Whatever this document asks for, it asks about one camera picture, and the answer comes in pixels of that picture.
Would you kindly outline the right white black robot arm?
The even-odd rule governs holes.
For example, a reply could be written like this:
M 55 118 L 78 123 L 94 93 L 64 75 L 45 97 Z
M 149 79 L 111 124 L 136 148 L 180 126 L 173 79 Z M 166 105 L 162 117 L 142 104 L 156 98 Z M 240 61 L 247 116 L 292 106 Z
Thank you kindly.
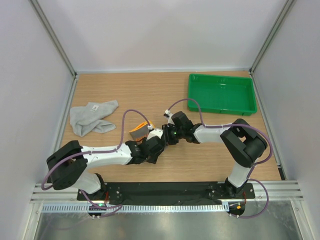
M 193 124 L 182 111 L 172 114 L 166 110 L 164 116 L 168 120 L 162 126 L 167 146 L 177 144 L 180 139 L 192 144 L 223 143 L 226 146 L 235 164 L 224 182 L 224 191 L 231 198 L 241 195 L 254 164 L 268 147 L 266 140 L 242 118 L 227 125 L 208 126 Z

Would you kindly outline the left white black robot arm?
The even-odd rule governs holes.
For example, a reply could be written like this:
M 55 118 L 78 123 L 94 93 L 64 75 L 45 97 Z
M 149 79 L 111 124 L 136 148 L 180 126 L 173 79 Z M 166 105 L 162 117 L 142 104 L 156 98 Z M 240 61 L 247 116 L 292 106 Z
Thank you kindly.
M 141 143 L 126 141 L 120 147 L 81 146 L 72 140 L 53 153 L 46 160 L 48 176 L 54 190 L 69 187 L 84 190 L 95 200 L 101 200 L 106 194 L 101 175 L 88 173 L 88 169 L 109 165 L 155 164 L 166 146 L 165 137 L 149 133 Z

